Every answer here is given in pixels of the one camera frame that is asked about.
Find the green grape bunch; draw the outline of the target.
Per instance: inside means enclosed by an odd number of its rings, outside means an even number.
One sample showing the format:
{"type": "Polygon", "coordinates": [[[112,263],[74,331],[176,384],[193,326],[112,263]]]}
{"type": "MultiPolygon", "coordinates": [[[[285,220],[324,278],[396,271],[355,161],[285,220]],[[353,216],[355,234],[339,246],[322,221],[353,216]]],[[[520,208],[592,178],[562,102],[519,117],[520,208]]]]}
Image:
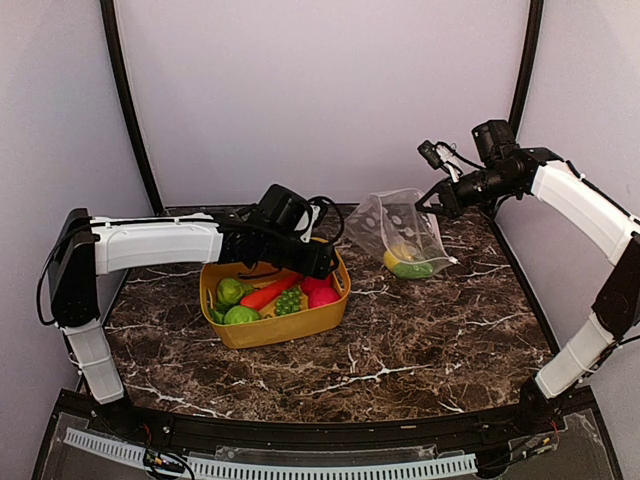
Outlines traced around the green grape bunch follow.
{"type": "Polygon", "coordinates": [[[276,299],[275,315],[284,316],[298,313],[302,310],[302,291],[298,286],[284,290],[276,299]]]}

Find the orange carrot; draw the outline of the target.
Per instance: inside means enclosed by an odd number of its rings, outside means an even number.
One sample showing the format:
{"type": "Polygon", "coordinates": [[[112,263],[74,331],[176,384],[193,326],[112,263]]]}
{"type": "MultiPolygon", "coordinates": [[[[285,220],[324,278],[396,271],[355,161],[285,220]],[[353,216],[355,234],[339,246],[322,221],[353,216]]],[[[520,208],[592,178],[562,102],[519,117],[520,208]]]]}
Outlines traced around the orange carrot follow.
{"type": "Polygon", "coordinates": [[[284,277],[246,295],[240,301],[240,305],[254,310],[261,310],[276,299],[284,290],[293,287],[300,279],[300,274],[291,274],[284,277]]]}

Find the green leafy vegetable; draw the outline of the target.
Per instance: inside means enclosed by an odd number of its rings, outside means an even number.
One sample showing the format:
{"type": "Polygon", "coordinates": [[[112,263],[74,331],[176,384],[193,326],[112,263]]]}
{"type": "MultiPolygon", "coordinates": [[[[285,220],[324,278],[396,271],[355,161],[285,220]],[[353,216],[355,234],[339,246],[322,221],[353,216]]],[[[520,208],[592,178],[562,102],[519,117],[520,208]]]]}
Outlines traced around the green leafy vegetable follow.
{"type": "Polygon", "coordinates": [[[226,306],[222,306],[221,308],[218,308],[218,307],[208,308],[208,313],[211,320],[218,325],[225,324],[225,316],[227,311],[228,311],[228,308],[226,306]]]}

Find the clear zip top bag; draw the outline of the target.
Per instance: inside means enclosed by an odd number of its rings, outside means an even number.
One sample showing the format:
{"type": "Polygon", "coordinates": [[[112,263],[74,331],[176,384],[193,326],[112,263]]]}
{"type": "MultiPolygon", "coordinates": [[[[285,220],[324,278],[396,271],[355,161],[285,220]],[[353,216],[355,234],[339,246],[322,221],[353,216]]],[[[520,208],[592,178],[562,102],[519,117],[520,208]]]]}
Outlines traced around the clear zip top bag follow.
{"type": "Polygon", "coordinates": [[[445,251],[436,216],[415,209],[423,195],[416,188],[368,194],[346,218],[345,235],[383,265],[385,251],[400,243],[412,250],[413,263],[432,264],[432,276],[456,265],[458,260],[445,251]]]}

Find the red tomato front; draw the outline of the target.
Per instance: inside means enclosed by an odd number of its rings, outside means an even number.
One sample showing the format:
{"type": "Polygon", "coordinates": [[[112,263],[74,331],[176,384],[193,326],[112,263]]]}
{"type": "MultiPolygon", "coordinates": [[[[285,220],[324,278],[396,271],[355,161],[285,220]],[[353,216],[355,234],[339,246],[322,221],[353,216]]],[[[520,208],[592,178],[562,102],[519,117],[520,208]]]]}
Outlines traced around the red tomato front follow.
{"type": "Polygon", "coordinates": [[[321,308],[338,302],[341,296],[332,287],[320,287],[312,290],[308,298],[310,309],[321,308]]]}

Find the yellow lemon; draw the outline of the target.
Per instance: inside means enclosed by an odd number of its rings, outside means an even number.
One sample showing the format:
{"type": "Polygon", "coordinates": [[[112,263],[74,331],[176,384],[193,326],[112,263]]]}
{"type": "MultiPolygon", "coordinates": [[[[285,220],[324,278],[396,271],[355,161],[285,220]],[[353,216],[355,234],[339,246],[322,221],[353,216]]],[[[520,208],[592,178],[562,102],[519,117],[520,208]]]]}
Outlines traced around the yellow lemon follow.
{"type": "Polygon", "coordinates": [[[400,264],[411,264],[414,261],[415,259],[412,250],[404,243],[392,245],[383,255],[384,265],[389,270],[393,270],[400,264]]]}

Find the yellow plastic basket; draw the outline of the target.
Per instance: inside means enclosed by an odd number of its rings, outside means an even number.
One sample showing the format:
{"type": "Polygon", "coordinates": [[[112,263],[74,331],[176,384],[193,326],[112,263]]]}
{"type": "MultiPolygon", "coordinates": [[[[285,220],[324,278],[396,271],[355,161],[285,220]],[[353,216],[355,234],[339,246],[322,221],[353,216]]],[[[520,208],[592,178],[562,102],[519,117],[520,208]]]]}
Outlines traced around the yellow plastic basket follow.
{"type": "Polygon", "coordinates": [[[215,310],[217,287],[223,279],[233,278],[255,288],[263,288],[291,274],[288,269],[279,271],[265,262],[259,262],[253,268],[241,263],[207,264],[203,267],[200,274],[202,312],[224,345],[244,349],[282,343],[333,329],[341,323],[351,289],[351,280],[341,257],[337,258],[337,268],[329,276],[331,287],[339,295],[337,301],[310,309],[308,296],[302,294],[301,310],[289,315],[277,316],[275,303],[270,302],[259,310],[261,318],[251,323],[221,325],[214,321],[211,312],[215,310]]]}

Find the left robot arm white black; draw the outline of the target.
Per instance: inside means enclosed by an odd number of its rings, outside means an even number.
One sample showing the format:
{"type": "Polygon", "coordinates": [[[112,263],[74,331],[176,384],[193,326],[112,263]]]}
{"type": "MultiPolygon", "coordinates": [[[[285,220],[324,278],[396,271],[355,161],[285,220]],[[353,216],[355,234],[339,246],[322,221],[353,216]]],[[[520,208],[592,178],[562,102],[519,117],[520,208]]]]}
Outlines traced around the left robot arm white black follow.
{"type": "Polygon", "coordinates": [[[63,333],[101,417],[120,436],[141,427],[101,325],[96,279],[145,266],[260,262],[324,279],[338,266],[333,241],[315,240],[331,202],[305,199],[273,184],[259,202],[235,212],[130,219],[72,210],[51,248],[36,288],[49,290],[50,319],[63,333]]]}

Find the green bumpy cucumber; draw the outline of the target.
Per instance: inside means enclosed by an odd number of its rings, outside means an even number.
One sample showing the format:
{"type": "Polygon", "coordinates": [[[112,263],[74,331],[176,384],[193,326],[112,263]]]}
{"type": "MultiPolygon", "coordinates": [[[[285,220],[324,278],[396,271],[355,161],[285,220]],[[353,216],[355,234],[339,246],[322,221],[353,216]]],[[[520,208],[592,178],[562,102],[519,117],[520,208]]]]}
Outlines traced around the green bumpy cucumber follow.
{"type": "Polygon", "coordinates": [[[393,266],[391,271],[395,276],[402,279],[424,279],[434,274],[434,267],[430,262],[399,262],[393,266]]]}

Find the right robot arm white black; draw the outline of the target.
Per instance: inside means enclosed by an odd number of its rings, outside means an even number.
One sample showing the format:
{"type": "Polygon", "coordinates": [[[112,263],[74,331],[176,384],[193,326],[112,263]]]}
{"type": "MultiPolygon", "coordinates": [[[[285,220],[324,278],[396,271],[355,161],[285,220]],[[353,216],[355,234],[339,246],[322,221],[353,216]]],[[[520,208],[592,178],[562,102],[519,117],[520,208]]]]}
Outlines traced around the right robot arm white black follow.
{"type": "Polygon", "coordinates": [[[489,120],[472,131],[480,158],[458,172],[460,155],[445,142],[424,141],[419,154],[447,178],[415,204],[427,214],[459,217],[469,207],[496,208],[505,199],[531,195],[564,216],[595,244],[613,269],[580,330],[521,390],[510,413],[521,434],[534,432],[549,416],[548,402],[594,373],[611,352],[628,342],[639,323],[639,219],[605,195],[568,160],[544,147],[522,147],[505,120],[489,120]]]}

